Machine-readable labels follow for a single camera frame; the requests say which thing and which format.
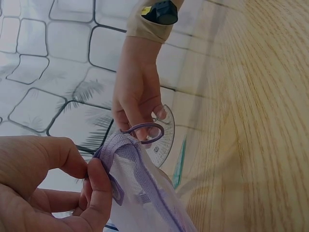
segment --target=light wood floor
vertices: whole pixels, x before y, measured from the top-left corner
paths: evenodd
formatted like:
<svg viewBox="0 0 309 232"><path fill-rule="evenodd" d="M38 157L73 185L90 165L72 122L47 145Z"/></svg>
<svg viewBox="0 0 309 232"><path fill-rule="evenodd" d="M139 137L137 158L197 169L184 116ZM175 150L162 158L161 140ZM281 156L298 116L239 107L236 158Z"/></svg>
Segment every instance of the light wood floor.
<svg viewBox="0 0 309 232"><path fill-rule="evenodd" d="M204 1L178 90L198 231L309 231L309 1Z"/></svg>

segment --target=hand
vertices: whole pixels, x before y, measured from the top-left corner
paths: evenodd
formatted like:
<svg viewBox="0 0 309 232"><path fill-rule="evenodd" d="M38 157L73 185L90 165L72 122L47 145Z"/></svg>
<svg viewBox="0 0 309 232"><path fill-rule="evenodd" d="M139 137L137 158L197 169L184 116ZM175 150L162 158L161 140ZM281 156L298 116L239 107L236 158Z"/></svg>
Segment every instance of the hand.
<svg viewBox="0 0 309 232"><path fill-rule="evenodd" d="M127 37L123 45L114 89L112 112L115 122L123 131L137 124L153 122L162 112L160 82L156 58L161 44L144 38ZM137 131L144 140L147 131Z"/></svg>
<svg viewBox="0 0 309 232"><path fill-rule="evenodd" d="M112 190L99 159L87 165L70 139L17 136L0 137L0 160L0 231L102 232ZM82 193L37 188L54 168L79 179L88 173ZM71 217L51 214L69 210Z"/></svg>

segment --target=black watch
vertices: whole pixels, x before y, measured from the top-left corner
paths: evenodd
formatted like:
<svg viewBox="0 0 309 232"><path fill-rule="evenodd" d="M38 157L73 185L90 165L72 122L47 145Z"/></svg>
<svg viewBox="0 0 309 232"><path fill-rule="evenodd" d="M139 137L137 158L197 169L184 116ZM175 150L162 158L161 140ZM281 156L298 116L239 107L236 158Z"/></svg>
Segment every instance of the black watch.
<svg viewBox="0 0 309 232"><path fill-rule="evenodd" d="M161 25L172 25L178 21L177 7L171 0L144 7L141 16L148 21Z"/></svg>

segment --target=laundry bag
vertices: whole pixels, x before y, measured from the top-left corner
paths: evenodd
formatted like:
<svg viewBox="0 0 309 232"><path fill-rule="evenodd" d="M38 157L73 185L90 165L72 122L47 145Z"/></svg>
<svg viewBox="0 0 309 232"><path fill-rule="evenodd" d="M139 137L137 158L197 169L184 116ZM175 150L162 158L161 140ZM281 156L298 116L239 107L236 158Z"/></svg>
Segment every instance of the laundry bag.
<svg viewBox="0 0 309 232"><path fill-rule="evenodd" d="M138 139L118 130L94 157L111 181L111 221L120 232L197 231L172 184Z"/></svg>

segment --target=beige sleeve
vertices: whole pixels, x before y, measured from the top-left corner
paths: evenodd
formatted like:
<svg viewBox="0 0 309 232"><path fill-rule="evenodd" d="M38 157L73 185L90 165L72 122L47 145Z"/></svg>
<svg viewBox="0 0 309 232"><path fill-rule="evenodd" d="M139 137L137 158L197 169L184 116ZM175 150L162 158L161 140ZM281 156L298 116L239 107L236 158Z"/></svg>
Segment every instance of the beige sleeve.
<svg viewBox="0 0 309 232"><path fill-rule="evenodd" d="M150 22L141 16L141 11L145 6L152 6L160 1L162 0L140 0L127 21L127 36L142 37L164 44L169 37L173 25L160 25ZM172 0L178 11L183 1L184 0Z"/></svg>

